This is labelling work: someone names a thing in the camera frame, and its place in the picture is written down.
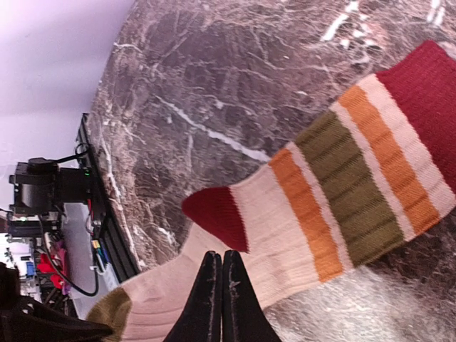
white stripe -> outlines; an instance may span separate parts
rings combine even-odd
[[[320,284],[307,238],[270,166],[230,189],[249,244],[242,258],[261,306],[290,288]]]
[[[366,92],[368,101],[377,108],[383,122],[390,128],[405,159],[442,219],[455,207],[456,196],[432,161],[428,149],[377,76],[368,76],[358,85]]]
[[[347,245],[343,239],[341,228],[339,227],[336,218],[333,216],[333,212],[329,207],[328,200],[326,199],[326,196],[321,189],[320,183],[316,179],[309,164],[307,163],[306,159],[296,144],[294,142],[290,142],[286,145],[286,149],[291,152],[294,163],[301,169],[302,175],[311,188],[313,198],[315,198],[316,203],[321,209],[321,216],[331,230],[331,236],[337,245],[337,254],[340,262],[342,263],[344,271],[352,269],[353,262],[351,262],[351,259],[348,255]]]
[[[377,185],[377,188],[381,191],[384,198],[386,199],[386,202],[389,204],[391,210],[393,211],[398,221],[399,227],[403,231],[404,239],[406,241],[410,241],[416,237],[413,226],[410,223],[407,215],[405,215],[403,206],[400,203],[399,199],[396,197],[396,195],[394,195],[390,183],[388,183],[385,176],[383,175],[380,163],[372,151],[371,144],[369,144],[366,137],[363,135],[363,133],[360,132],[358,126],[353,122],[348,111],[342,107],[339,102],[335,102],[331,106],[331,110],[337,114],[342,125],[350,130],[353,139],[356,141],[356,144],[363,151],[364,160],[370,169],[370,173],[372,174],[372,178]]]

red stripe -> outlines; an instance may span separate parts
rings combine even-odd
[[[247,252],[244,223],[229,187],[198,191],[184,200],[182,211],[229,248]]]
[[[377,74],[456,192],[456,61],[426,41]]]

olive green stripe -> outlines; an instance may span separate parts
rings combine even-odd
[[[404,242],[363,153],[334,112],[328,111],[316,120],[295,143],[328,199],[354,266]]]
[[[113,334],[105,337],[103,342],[120,342],[131,306],[130,297],[122,287],[118,287],[90,310],[87,321],[106,324],[113,330]]]

marble table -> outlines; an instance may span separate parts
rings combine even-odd
[[[88,121],[142,270],[175,257],[181,201],[252,174],[347,87],[425,39],[456,56],[456,1],[137,0]],[[456,341],[456,213],[266,310],[283,341]]]

marble surface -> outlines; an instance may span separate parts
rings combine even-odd
[[[429,38],[456,57],[455,0],[137,0],[88,129],[142,269],[177,255],[187,195],[252,174]],[[455,255],[456,213],[266,314],[286,342],[456,341]]]

